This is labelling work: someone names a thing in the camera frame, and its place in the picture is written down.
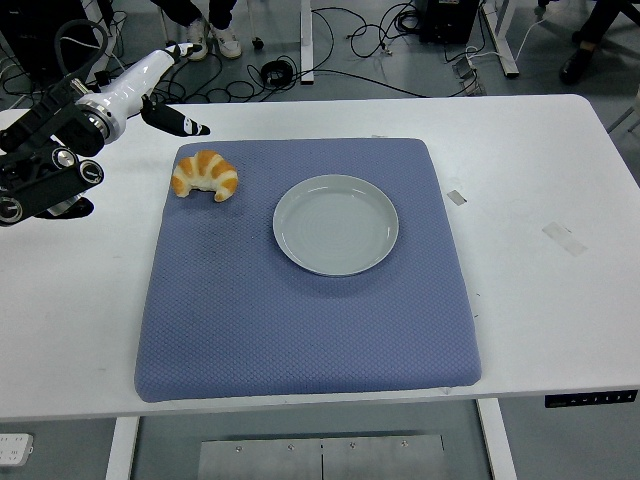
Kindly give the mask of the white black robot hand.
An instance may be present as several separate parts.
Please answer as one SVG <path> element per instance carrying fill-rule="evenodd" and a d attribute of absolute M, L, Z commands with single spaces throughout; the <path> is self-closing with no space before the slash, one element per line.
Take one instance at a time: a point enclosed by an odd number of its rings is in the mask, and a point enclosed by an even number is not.
<path fill-rule="evenodd" d="M 122 135 L 127 119 L 143 108 L 142 97 L 153 91 L 174 64 L 202 51 L 201 44 L 191 42 L 155 50 L 126 69 L 104 92 L 99 93 L 94 103 L 105 112 L 109 124 L 105 142 L 111 143 Z"/>

